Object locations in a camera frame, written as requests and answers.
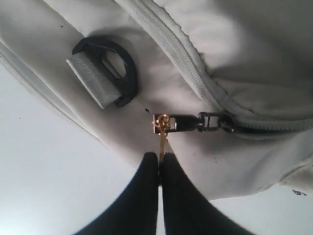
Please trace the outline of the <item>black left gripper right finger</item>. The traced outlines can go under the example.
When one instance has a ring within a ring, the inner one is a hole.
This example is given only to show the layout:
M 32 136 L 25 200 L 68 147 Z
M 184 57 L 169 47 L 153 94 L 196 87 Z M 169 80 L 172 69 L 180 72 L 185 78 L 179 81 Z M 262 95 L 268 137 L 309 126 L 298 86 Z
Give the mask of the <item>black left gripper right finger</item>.
M 193 185 L 173 153 L 161 164 L 165 231 L 167 235 L 250 235 L 215 208 Z

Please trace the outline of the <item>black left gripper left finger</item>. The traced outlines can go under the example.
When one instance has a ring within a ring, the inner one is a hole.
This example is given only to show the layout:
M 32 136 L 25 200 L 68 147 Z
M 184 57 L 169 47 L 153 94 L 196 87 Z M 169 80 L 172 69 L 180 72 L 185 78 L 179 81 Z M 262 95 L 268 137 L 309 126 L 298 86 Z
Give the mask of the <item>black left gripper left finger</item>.
M 158 159 L 147 152 L 118 198 L 78 235 L 155 235 L 158 213 Z

